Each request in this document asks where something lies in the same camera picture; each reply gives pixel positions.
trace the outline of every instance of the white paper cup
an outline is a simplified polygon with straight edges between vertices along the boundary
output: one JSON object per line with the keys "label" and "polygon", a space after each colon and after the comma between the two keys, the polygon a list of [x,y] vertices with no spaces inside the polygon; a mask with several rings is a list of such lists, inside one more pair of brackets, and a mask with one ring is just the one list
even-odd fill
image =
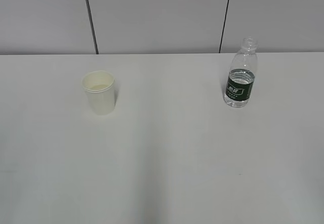
{"label": "white paper cup", "polygon": [[113,75],[106,71],[93,71],[84,76],[82,86],[97,115],[106,115],[114,110],[114,82]]}

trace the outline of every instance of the bottle label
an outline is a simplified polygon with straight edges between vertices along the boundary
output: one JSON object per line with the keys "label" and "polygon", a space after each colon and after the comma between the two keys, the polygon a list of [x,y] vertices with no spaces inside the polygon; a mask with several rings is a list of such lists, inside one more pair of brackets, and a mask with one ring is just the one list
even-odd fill
{"label": "bottle label", "polygon": [[239,84],[228,78],[226,95],[235,101],[245,101],[250,98],[253,82],[249,84]]}

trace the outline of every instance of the plastic water bottle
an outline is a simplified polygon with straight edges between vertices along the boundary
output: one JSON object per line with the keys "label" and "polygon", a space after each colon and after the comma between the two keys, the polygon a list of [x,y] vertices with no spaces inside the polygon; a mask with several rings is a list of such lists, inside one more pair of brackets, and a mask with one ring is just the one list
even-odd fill
{"label": "plastic water bottle", "polygon": [[241,108],[249,101],[258,67],[256,49],[257,41],[245,38],[232,61],[224,94],[225,103],[231,107]]}

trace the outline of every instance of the table surface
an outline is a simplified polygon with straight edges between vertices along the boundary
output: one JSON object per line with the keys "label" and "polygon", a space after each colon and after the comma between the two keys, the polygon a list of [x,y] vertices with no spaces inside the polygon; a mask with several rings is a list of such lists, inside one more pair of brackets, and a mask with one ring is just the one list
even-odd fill
{"label": "table surface", "polygon": [[[0,223],[324,223],[324,53],[0,56]],[[116,77],[96,116],[80,81]]]}

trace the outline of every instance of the cup rim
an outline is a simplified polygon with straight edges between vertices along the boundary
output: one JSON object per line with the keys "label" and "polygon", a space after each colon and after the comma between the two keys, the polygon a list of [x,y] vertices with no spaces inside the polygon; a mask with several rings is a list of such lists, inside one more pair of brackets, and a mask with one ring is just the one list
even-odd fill
{"label": "cup rim", "polygon": [[[87,76],[91,75],[91,74],[94,74],[96,72],[105,72],[107,73],[108,75],[112,76],[112,83],[110,85],[108,85],[107,87],[105,87],[104,89],[99,89],[99,90],[91,90],[91,89],[88,89],[87,87],[85,87],[85,84],[84,84],[84,80]],[[115,77],[112,73],[108,72],[108,71],[105,71],[105,70],[98,70],[98,71],[91,71],[91,72],[88,72],[86,75],[84,75],[84,77],[82,78],[82,87],[85,91],[87,92],[90,92],[90,93],[102,93],[104,91],[107,91],[108,89],[110,89],[115,83]]]}

